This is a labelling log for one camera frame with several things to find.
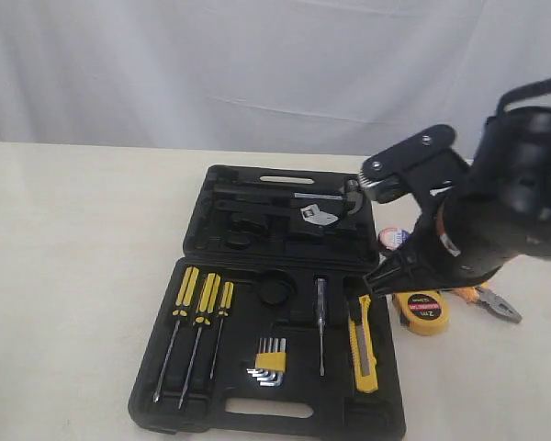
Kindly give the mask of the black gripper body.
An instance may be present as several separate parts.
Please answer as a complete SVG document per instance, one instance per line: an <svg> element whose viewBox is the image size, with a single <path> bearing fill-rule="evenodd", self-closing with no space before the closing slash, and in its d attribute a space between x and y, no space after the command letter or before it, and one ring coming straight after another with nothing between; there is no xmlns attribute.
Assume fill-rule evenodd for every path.
<svg viewBox="0 0 551 441"><path fill-rule="evenodd" d="M441 239L444 207L416 225L410 238L398 249L400 288L460 288L467 282L458 260Z"/></svg>

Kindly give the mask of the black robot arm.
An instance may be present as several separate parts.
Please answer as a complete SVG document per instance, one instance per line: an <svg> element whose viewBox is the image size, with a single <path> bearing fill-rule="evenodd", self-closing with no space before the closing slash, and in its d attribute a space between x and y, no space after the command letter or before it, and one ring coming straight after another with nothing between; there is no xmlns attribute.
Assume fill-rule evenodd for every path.
<svg viewBox="0 0 551 441"><path fill-rule="evenodd" d="M364 282L381 297L477 286L520 255L551 261L551 107L490 117L471 162L440 124L364 161L359 181L385 204L412 195L408 239Z"/></svg>

